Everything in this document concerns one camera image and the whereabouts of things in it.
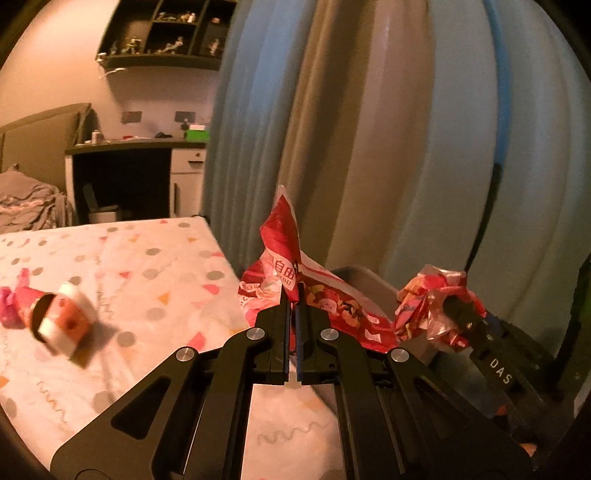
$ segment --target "desk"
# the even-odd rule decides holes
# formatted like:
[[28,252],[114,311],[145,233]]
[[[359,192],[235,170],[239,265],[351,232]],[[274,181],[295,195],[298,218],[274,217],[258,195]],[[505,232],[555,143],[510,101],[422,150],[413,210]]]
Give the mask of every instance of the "desk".
[[176,138],[112,140],[66,150],[66,194],[89,223],[82,187],[99,206],[119,205],[122,220],[187,217],[201,208],[206,144]]

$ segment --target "bedsheet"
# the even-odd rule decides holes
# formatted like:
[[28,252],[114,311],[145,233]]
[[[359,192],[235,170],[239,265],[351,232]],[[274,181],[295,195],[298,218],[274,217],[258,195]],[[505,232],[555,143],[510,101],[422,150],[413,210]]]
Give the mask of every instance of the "bedsheet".
[[[85,225],[0,236],[0,285],[70,281],[99,322],[74,361],[27,330],[0,327],[0,404],[49,467],[55,451],[178,347],[218,348],[248,327],[238,279],[202,218]],[[256,385],[243,479],[344,478],[337,421],[311,387]]]

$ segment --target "toy figure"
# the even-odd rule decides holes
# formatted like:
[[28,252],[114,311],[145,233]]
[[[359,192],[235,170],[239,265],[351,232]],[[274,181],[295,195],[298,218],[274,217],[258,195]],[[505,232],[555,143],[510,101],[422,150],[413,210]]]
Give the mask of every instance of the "toy figure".
[[214,41],[212,41],[209,45],[209,54],[213,57],[215,56],[217,49],[220,46],[220,39],[216,38]]
[[181,130],[183,131],[183,138],[187,138],[187,130],[189,130],[189,119],[186,118],[181,124]]
[[182,38],[182,37],[179,37],[179,38],[177,39],[177,41],[176,41],[176,42],[174,42],[174,44],[172,44],[172,43],[167,43],[167,44],[166,44],[166,48],[162,48],[162,49],[158,50],[156,53],[168,53],[168,52],[170,52],[170,53],[174,54],[174,53],[176,53],[176,52],[177,52],[177,50],[178,50],[180,47],[182,47],[183,45],[184,45],[183,38]]
[[158,14],[158,17],[156,18],[156,20],[166,21],[166,22],[176,22],[179,19],[177,17],[175,17],[174,15],[167,15],[166,12],[160,12]]
[[141,43],[142,41],[134,35],[131,38],[131,40],[128,40],[128,42],[125,44],[125,48],[121,49],[121,53],[129,53],[131,55],[136,55],[139,53],[139,46],[141,45]]

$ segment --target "headboard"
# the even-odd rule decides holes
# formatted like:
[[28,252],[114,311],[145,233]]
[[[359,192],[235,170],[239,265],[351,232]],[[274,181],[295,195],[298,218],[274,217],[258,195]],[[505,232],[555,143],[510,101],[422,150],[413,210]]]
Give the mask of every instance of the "headboard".
[[75,103],[0,127],[0,171],[16,163],[25,175],[65,192],[64,151],[88,138],[91,113],[90,103]]

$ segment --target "wall socket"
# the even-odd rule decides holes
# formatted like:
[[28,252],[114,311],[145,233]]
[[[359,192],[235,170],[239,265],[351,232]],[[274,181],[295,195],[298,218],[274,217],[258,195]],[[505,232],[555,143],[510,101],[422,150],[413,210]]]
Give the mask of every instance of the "wall socket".
[[123,112],[121,115],[122,124],[138,124],[142,121],[142,112]]
[[195,123],[195,112],[176,112],[174,114],[174,121],[182,124],[187,119],[190,124]]

